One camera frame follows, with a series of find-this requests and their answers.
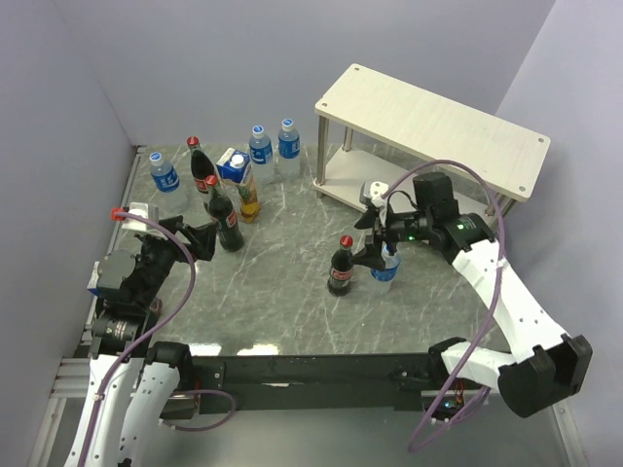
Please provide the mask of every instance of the plastic water bottle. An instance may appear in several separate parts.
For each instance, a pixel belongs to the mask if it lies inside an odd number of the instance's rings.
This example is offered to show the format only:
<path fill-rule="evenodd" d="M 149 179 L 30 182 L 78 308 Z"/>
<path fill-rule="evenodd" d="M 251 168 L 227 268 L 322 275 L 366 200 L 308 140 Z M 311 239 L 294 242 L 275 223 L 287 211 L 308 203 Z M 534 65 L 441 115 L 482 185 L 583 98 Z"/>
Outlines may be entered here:
<path fill-rule="evenodd" d="M 301 138 L 292 119 L 281 122 L 279 132 L 279 172 L 284 178 L 296 178 L 301 174 Z"/>
<path fill-rule="evenodd" d="M 253 174 L 259 183 L 271 183 L 275 180 L 275 165 L 273 163 L 273 145 L 271 138 L 264 133 L 264 127 L 253 127 L 253 135 L 249 139 L 249 154 L 253 164 Z"/>
<path fill-rule="evenodd" d="M 152 178 L 156 187 L 165 196 L 166 207 L 174 212 L 181 212 L 188 207 L 188 195 L 182 188 L 177 172 L 171 162 L 165 161 L 160 153 L 152 153 L 149 157 L 152 163 Z"/>
<path fill-rule="evenodd" d="M 370 281 L 370 292 L 374 294 L 386 294 L 391 287 L 391 282 L 396 277 L 398 267 L 400 266 L 400 253 L 391 256 L 387 245 L 383 247 L 381 256 L 385 260 L 385 270 L 371 269 L 372 280 Z"/>

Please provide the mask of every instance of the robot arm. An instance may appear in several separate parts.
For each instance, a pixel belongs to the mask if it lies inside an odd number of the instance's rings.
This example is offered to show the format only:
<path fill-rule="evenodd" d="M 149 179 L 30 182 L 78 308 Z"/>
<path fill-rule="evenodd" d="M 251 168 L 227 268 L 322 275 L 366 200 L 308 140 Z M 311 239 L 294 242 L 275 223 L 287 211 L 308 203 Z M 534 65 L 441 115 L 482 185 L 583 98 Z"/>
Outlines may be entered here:
<path fill-rule="evenodd" d="M 147 204 L 131 203 L 129 212 L 159 222 L 157 208 Z M 216 225 L 195 229 L 182 221 L 178 216 L 164 219 L 160 225 L 173 234 L 181 232 L 190 242 L 186 247 L 193 257 L 209 261 L 214 254 Z M 116 250 L 99 263 L 89 392 L 65 463 L 67 467 L 79 465 L 94 398 L 98 397 L 96 393 L 104 375 L 115 365 L 119 354 L 156 325 L 158 317 L 151 304 L 175 262 L 187 261 L 177 245 L 149 231 L 142 223 L 132 221 L 123 223 L 122 227 L 140 233 L 137 235 L 141 241 L 140 254 Z M 93 427 L 86 465 L 140 465 L 150 430 L 157 425 L 171 392 L 176 388 L 195 388 L 187 345 L 157 342 L 148 347 L 149 339 L 137 346 L 108 383 Z M 130 402 L 141 370 L 138 390 Z"/>
<path fill-rule="evenodd" d="M 383 243 L 391 251 L 400 241 L 425 241 L 467 279 L 486 305 L 490 304 L 499 252 L 493 232 L 478 215 L 459 214 L 447 175 L 420 175 L 414 178 L 414 187 L 418 208 L 393 214 L 390 205 L 379 203 L 379 192 L 384 192 L 386 185 L 364 185 L 361 202 L 368 210 L 355 226 L 372 232 L 353 262 L 383 269 Z M 580 390 L 592 349 L 584 337 L 572 339 L 538 304 L 510 264 L 505 259 L 502 262 L 494 319 L 508 340 L 510 353 L 476 347 L 458 376 L 499 391 L 513 412 L 526 417 Z M 456 368 L 467 347 L 469 342 L 460 338 L 431 347 L 429 354 L 443 368 L 439 379 L 445 380 Z"/>
<path fill-rule="evenodd" d="M 91 359 L 87 399 L 85 400 L 76 438 L 65 462 L 65 467 L 78 465 L 80 451 L 85 442 L 87 426 L 91 417 L 95 392 L 104 375 L 112 367 L 116 359 L 117 357 L 113 355 L 100 355 L 97 359 Z M 102 401 L 97 424 L 95 425 L 95 436 L 89 451 L 87 465 L 92 465 L 93 467 L 117 465 L 119 440 L 124 425 L 124 416 L 128 408 L 129 396 L 142 366 L 142 358 L 131 358 L 117 369 L 111 379 L 108 391 L 106 391 L 106 397 Z"/>

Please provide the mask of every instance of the black metal frame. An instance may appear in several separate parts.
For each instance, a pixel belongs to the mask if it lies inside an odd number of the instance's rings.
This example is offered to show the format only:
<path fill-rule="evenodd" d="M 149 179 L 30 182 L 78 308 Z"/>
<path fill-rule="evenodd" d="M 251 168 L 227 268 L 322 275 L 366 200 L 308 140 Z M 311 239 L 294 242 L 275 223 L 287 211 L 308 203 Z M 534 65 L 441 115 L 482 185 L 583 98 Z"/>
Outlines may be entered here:
<path fill-rule="evenodd" d="M 389 407 L 422 411 L 421 392 L 439 390 L 426 353 L 193 357 L 201 388 L 232 394 L 244 411 Z M 471 381 L 465 388 L 480 387 Z M 226 413 L 202 397 L 200 413 Z"/>

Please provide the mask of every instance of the blue label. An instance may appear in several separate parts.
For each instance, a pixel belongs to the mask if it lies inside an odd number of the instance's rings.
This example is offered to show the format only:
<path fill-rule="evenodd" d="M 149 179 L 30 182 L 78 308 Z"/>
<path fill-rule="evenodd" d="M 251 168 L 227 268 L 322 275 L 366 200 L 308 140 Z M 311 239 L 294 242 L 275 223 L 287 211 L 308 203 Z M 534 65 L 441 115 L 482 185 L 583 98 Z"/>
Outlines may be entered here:
<path fill-rule="evenodd" d="M 166 175 L 152 175 L 152 178 L 156 182 L 158 189 L 163 193 L 174 192 L 179 187 L 179 177 L 175 169 L 172 169 Z"/>
<path fill-rule="evenodd" d="M 396 276 L 397 272 L 398 272 L 398 266 L 395 266 L 393 268 L 389 268 L 386 270 L 378 270 L 378 269 L 371 270 L 372 276 L 381 282 L 389 282 Z"/>
<path fill-rule="evenodd" d="M 283 141 L 279 138 L 279 153 L 284 159 L 294 159 L 301 152 L 301 138 L 294 141 Z"/>
<path fill-rule="evenodd" d="M 273 160 L 273 148 L 270 144 L 262 149 L 249 149 L 251 150 L 251 158 L 255 163 L 269 163 Z"/>

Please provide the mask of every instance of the lower shelf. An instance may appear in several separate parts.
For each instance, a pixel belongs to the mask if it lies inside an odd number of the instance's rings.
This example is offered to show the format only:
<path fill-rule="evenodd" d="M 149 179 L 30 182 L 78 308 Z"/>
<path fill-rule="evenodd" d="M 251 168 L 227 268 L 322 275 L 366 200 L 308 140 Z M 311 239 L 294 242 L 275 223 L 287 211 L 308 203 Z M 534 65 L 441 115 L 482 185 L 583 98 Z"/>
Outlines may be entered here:
<path fill-rule="evenodd" d="M 326 182 L 319 186 L 313 182 L 314 187 L 328 197 L 337 199 L 344 204 L 354 207 L 359 211 L 365 211 L 363 204 L 359 202 L 361 185 L 367 180 L 393 183 L 407 170 L 384 161 L 370 153 L 359 149 L 351 149 L 345 152 L 342 148 L 333 156 L 326 167 Z M 415 200 L 413 190 L 413 177 L 409 177 L 398 186 L 399 190 L 409 193 Z M 485 215 L 486 205 L 474 199 L 455 193 L 458 207 L 461 213 L 476 213 L 483 219 L 493 219 Z M 413 208 L 409 201 L 400 195 L 391 198 L 391 206 L 394 212 L 411 211 Z"/>

